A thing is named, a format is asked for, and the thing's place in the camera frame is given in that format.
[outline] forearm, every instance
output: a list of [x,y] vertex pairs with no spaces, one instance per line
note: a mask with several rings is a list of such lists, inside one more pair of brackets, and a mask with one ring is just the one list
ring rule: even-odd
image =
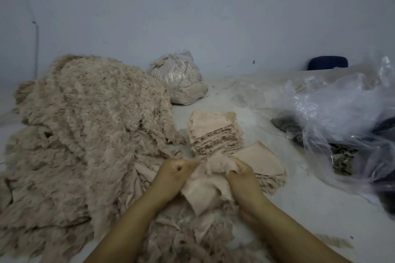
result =
[[267,200],[259,203],[253,216],[283,263],[350,263]]
[[148,192],[125,212],[84,263],[134,262],[146,230],[160,209]]

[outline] navy blue fabric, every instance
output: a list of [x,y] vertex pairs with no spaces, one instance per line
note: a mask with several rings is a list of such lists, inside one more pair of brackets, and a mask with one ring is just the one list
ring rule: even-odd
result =
[[328,70],[334,67],[347,68],[347,58],[343,56],[319,56],[314,57],[307,66],[307,70]]

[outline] white wall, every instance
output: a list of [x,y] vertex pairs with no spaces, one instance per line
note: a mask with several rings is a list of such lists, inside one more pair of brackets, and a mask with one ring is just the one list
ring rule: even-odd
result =
[[26,0],[0,0],[0,90],[34,78],[36,30]]
[[40,72],[64,53],[145,67],[183,48],[205,77],[300,70],[319,55],[353,64],[372,48],[395,60],[395,0],[30,1]]

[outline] person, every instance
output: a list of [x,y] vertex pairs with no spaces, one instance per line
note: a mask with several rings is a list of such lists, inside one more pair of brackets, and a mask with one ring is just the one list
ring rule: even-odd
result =
[[[231,157],[239,172],[226,175],[240,216],[259,234],[283,263],[351,263],[262,193],[252,168]],[[145,232],[156,214],[176,195],[200,164],[200,159],[169,159],[159,169],[150,188],[125,212],[84,263],[131,263],[139,255]]]

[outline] plastic bag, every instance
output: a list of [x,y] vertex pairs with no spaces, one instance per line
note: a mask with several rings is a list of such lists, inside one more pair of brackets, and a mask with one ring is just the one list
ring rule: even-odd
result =
[[147,74],[163,83],[171,103],[188,105],[208,91],[189,51],[162,56],[151,63]]
[[285,132],[284,125],[297,129],[290,131],[292,140],[304,147],[318,178],[361,196],[375,192],[394,214],[395,68],[385,57],[368,77],[334,80],[335,72],[331,81],[312,76],[286,83],[276,106],[291,115],[272,123]]

